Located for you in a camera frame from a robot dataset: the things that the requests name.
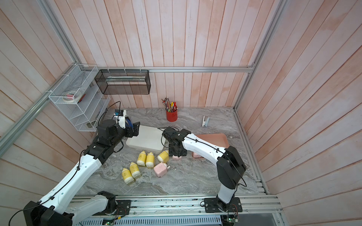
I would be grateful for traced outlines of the pink pencil sharpener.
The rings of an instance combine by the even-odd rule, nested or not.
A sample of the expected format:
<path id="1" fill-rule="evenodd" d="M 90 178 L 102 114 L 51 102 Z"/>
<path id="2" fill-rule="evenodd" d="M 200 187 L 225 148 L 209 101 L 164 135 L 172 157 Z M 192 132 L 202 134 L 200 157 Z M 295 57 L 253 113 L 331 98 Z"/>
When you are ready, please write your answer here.
<path id="1" fill-rule="evenodd" d="M 173 159 L 173 160 L 181 160 L 182 157 L 181 157 L 181 156 L 173 155 L 172 159 Z"/>
<path id="2" fill-rule="evenodd" d="M 196 159 L 202 158 L 202 156 L 199 155 L 199 154 L 197 154 L 197 153 L 192 153 L 192 157 L 193 157 L 193 158 L 196 158 Z"/>
<path id="3" fill-rule="evenodd" d="M 167 173 L 168 169 L 170 169 L 170 166 L 166 163 L 159 163 L 153 168 L 156 176 L 159 178 L 163 177 Z"/>

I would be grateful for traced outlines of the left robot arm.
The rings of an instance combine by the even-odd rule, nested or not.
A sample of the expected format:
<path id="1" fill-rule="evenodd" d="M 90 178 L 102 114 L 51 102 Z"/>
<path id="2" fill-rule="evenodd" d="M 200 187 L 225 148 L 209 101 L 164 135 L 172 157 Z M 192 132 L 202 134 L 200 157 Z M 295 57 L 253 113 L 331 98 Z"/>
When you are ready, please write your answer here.
<path id="1" fill-rule="evenodd" d="M 94 214 L 112 216 L 119 212 L 116 196 L 106 191 L 73 207 L 69 204 L 88 178 L 115 153 L 123 138 L 138 136 L 140 123 L 131 123 L 129 117 L 125 121 L 125 128 L 113 119 L 100 123 L 97 137 L 81 152 L 74 168 L 38 202 L 30 201 L 24 207 L 26 225 L 75 226 Z"/>

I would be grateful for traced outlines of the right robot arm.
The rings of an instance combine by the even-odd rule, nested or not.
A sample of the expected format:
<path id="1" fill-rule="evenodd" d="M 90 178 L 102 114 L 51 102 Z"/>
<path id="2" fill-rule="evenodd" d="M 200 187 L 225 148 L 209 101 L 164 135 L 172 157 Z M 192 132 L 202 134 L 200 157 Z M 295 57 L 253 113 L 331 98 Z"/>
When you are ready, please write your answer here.
<path id="1" fill-rule="evenodd" d="M 206 212 L 227 212 L 234 205 L 238 205 L 239 198 L 235 197 L 235 193 L 247 168 L 235 147 L 213 145 L 185 129 L 179 131 L 174 127 L 165 127 L 160 130 L 168 142 L 170 156 L 174 154 L 178 157 L 185 156 L 191 151 L 216 166 L 221 186 L 215 198 L 204 199 Z"/>

